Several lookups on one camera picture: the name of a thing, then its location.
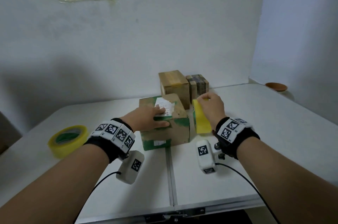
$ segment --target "black cable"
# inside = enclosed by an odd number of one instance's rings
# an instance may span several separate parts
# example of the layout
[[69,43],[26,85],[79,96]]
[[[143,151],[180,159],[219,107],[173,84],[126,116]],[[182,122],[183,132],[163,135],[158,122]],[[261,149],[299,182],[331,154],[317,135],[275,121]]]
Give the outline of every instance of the black cable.
[[254,184],[252,184],[252,183],[250,182],[250,180],[248,180],[248,179],[247,179],[246,177],[244,177],[240,172],[236,171],[234,168],[232,168],[232,167],[230,167],[230,166],[228,166],[228,165],[226,165],[226,164],[223,164],[223,163],[220,163],[220,162],[216,162],[215,164],[216,164],[216,165],[223,165],[223,166],[225,166],[225,167],[228,167],[229,169],[231,169],[231,170],[237,172],[239,175],[241,175],[242,178],[244,178],[244,179],[245,179],[245,180],[246,180],[246,181],[254,188],[254,190],[256,190],[257,194],[258,194],[258,195],[260,196],[260,198],[263,200],[264,204],[266,205],[266,207],[267,207],[268,210],[270,211],[270,213],[271,213],[271,215],[273,216],[273,218],[275,219],[275,221],[276,221],[278,224],[281,224],[281,223],[279,222],[279,220],[277,219],[276,215],[275,215],[275,214],[273,213],[273,211],[271,210],[271,208],[268,206],[267,202],[264,200],[263,196],[260,194],[260,192],[258,192],[257,188],[254,186]]
[[[90,197],[90,195],[92,194],[92,192],[95,190],[95,188],[97,188],[97,186],[101,184],[102,181],[104,181],[104,180],[107,179],[110,175],[113,175],[113,174],[120,174],[120,175],[121,175],[121,172],[112,172],[111,174],[108,174],[108,175],[105,176],[103,179],[101,179],[100,182],[97,183],[96,186],[93,188],[93,190],[90,192],[88,198]],[[81,210],[79,211],[79,213],[77,214],[76,218],[74,219],[73,224],[75,224],[77,218],[79,217],[79,215],[80,215],[80,213],[81,213],[81,211],[82,211],[82,209],[83,209],[83,206],[82,206]]]

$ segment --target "white wall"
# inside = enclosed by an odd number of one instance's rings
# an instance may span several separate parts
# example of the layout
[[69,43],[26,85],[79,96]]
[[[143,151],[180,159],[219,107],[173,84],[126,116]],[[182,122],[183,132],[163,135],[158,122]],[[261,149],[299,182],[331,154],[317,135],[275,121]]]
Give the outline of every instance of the white wall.
[[338,0],[263,0],[250,78],[338,124]]
[[26,132],[58,108],[160,93],[158,72],[246,83],[262,0],[0,0],[0,111]]

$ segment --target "adhesive tape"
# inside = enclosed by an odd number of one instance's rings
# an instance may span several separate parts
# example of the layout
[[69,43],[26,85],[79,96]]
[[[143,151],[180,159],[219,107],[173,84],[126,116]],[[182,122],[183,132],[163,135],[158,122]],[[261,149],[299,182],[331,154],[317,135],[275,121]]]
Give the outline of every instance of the adhesive tape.
[[82,146],[88,137],[86,126],[75,125],[54,134],[48,141],[48,146],[56,158],[64,158],[75,149]]

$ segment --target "hand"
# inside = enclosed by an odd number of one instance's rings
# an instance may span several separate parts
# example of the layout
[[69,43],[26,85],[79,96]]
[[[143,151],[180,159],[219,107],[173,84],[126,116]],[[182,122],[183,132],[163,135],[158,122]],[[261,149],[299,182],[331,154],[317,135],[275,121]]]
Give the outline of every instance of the hand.
[[160,109],[159,106],[141,106],[120,119],[129,124],[134,132],[148,131],[154,128],[167,127],[170,125],[170,123],[166,121],[154,121],[154,116],[156,114],[163,114],[165,111],[165,108]]
[[222,99],[215,93],[207,92],[199,96],[197,101],[201,105],[205,117],[209,120],[211,128],[216,130],[219,121],[226,117]]

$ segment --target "black wristband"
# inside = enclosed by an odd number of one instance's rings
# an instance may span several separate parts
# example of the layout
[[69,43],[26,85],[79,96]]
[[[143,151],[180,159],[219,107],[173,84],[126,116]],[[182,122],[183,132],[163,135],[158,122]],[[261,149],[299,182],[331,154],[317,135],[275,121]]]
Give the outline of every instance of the black wristband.
[[132,132],[134,132],[133,129],[129,126],[129,124],[127,124],[126,122],[122,121],[122,119],[120,119],[120,118],[113,118],[113,119],[110,119],[110,120],[111,121],[112,120],[113,121],[117,121],[117,122],[119,122],[121,124],[124,124],[128,129],[130,129]]
[[109,158],[109,163],[112,163],[112,161],[119,157],[120,149],[111,141],[105,138],[90,137],[87,142],[84,143],[84,145],[86,144],[97,145],[98,147],[100,147],[107,154]]
[[244,128],[237,136],[236,139],[230,143],[226,141],[224,138],[219,136],[217,133],[221,126],[229,119],[229,117],[223,118],[216,126],[216,131],[213,131],[214,136],[218,139],[220,148],[222,149],[222,152],[237,159],[237,149],[239,145],[250,137],[256,137],[257,139],[260,139],[258,134],[254,132],[251,128]]

